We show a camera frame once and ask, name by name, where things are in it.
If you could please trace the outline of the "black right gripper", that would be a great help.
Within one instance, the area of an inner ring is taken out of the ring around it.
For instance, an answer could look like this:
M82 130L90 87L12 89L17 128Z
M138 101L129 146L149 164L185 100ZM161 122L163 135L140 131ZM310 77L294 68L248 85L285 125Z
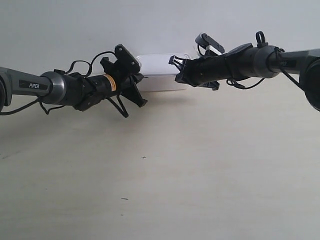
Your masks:
M174 80L179 84L217 91L218 81L228 78L228 66L223 56L187 59L172 55L168 64L178 69Z

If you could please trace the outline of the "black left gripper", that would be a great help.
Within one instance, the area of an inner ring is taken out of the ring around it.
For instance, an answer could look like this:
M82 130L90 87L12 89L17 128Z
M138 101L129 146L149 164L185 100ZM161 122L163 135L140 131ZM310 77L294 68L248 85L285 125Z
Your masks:
M83 112L103 100L108 100L124 118L128 118L129 114L120 97L125 97L140 108L145 106L148 101L142 97L137 87L144 78L141 73L132 74L124 80L117 80L110 74L87 77L85 80L93 89L88 90L73 107Z

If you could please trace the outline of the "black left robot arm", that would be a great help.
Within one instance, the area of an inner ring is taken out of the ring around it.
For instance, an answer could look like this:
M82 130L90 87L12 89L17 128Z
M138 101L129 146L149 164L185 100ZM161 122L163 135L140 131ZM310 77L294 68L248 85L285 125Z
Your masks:
M143 107L144 99L137 88L143 79L140 73L125 76L101 74L85 77L78 72L64 74L59 70L48 71L42 75L33 75L2 67L0 69L0 107L8 107L14 95L34 96L36 99L18 109L1 111L8 116L22 111L36 103L41 107L52 105L54 109L71 106L84 112L103 100L109 101L120 114L129 116L121 97Z

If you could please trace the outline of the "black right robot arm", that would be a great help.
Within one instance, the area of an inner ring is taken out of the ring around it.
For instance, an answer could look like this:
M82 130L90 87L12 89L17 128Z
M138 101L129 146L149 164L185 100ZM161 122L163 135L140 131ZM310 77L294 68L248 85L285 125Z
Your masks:
M192 87L211 87L222 80L237 83L249 78L272 79L284 74L304 93L308 103L320 109L320 50L284 51L266 43L240 45L217 56L187 59L170 56L178 70L175 81Z

